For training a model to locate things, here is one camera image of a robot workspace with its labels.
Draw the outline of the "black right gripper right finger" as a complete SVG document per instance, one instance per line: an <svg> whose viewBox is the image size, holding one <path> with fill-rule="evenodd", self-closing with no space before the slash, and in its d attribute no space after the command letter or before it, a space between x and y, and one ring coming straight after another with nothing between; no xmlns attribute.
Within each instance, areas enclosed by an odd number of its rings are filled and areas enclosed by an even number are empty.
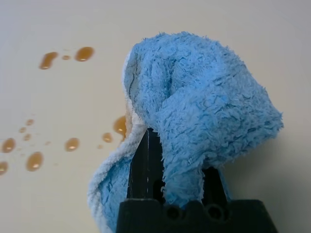
<svg viewBox="0 0 311 233"><path fill-rule="evenodd" d="M204 186L202 203L227 203L227 196L218 169L203 169Z"/></svg>

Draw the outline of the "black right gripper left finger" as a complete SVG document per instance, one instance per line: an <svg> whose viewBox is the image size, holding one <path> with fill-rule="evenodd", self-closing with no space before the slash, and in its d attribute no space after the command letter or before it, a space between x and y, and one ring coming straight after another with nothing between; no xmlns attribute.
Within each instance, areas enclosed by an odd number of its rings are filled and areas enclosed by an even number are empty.
<svg viewBox="0 0 311 233"><path fill-rule="evenodd" d="M164 186L160 137L147 129L130 164L127 198L164 201Z"/></svg>

